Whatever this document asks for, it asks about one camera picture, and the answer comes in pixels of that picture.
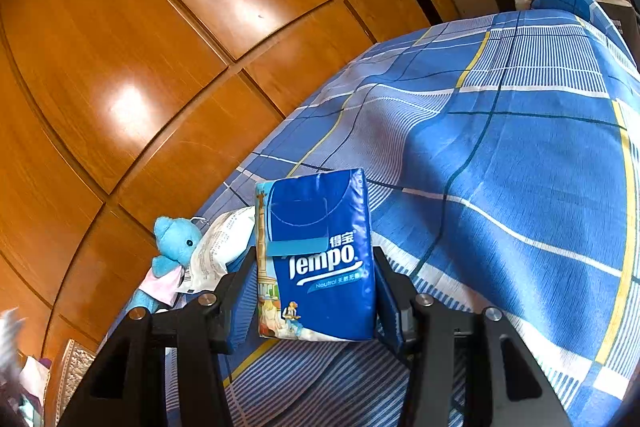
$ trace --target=pink cloth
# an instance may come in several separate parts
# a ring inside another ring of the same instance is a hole
[[[180,285],[182,277],[182,266],[175,267],[171,272],[163,277],[154,277],[153,271],[149,268],[145,280],[140,283],[139,288],[154,299],[173,306],[177,297],[176,290]]]

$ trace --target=white plastic wrapper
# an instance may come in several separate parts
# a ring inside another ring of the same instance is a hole
[[[197,293],[214,290],[231,263],[246,250],[254,229],[255,210],[246,206],[221,214],[202,236],[177,291]]]

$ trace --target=tissue pack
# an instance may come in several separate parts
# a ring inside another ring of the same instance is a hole
[[[260,335],[366,341],[376,317],[362,169],[256,185]]]

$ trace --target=screw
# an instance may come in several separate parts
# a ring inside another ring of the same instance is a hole
[[[415,301],[420,306],[431,306],[433,304],[433,297],[428,293],[418,293],[418,295],[415,296]]]
[[[497,322],[502,318],[502,312],[498,308],[493,307],[485,309],[484,315],[493,322]]]
[[[141,318],[143,318],[146,315],[146,308],[142,307],[142,306],[138,306],[137,308],[133,308],[130,312],[129,312],[129,318],[134,320],[134,321],[138,321]]]
[[[198,297],[198,303],[201,306],[211,306],[216,303],[218,298],[215,293],[203,293],[200,297]]]

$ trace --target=blue teddy bear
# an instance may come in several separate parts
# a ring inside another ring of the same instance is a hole
[[[154,224],[154,235],[160,255],[151,261],[154,277],[163,277],[177,266],[187,268],[191,261],[191,254],[202,239],[202,233],[189,219],[161,216]],[[142,306],[154,313],[160,306],[153,297],[142,290],[136,290],[127,304],[125,313]]]

